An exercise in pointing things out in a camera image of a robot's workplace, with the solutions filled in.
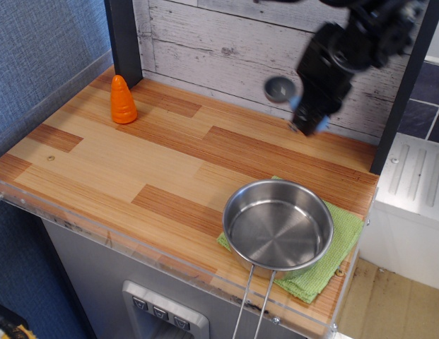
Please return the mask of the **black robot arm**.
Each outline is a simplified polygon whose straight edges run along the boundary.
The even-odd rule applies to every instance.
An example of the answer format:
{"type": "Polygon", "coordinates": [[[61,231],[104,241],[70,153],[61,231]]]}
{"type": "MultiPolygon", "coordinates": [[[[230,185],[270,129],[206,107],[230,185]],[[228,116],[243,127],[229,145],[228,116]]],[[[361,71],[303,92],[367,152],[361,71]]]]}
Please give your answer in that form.
{"type": "Polygon", "coordinates": [[[353,77],[381,69],[412,43],[423,1],[326,1],[349,10],[348,23],[325,23],[312,37],[296,73],[303,94],[292,102],[290,126],[306,136],[324,131],[351,89],[353,77]]]}

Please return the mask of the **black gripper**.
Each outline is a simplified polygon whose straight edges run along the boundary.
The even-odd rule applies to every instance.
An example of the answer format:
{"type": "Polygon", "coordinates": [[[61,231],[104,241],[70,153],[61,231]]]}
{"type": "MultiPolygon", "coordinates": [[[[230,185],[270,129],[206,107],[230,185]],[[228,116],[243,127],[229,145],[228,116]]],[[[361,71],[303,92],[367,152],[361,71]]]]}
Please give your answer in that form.
{"type": "Polygon", "coordinates": [[[329,115],[340,110],[356,72],[357,51],[349,32],[336,23],[325,23],[312,37],[296,72],[303,85],[302,102],[292,125],[311,136],[327,128],[329,115]]]}

